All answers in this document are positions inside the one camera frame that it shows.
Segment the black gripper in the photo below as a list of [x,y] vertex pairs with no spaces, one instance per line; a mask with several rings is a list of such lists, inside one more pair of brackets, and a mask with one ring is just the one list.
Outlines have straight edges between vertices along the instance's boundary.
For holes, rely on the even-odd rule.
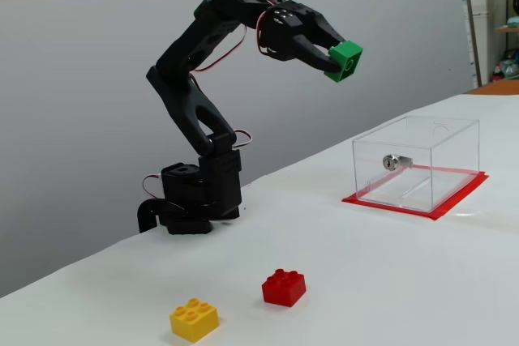
[[278,61],[293,59],[317,70],[337,73],[341,67],[320,48],[345,42],[326,18],[302,3],[285,1],[266,10],[259,24],[259,45]]

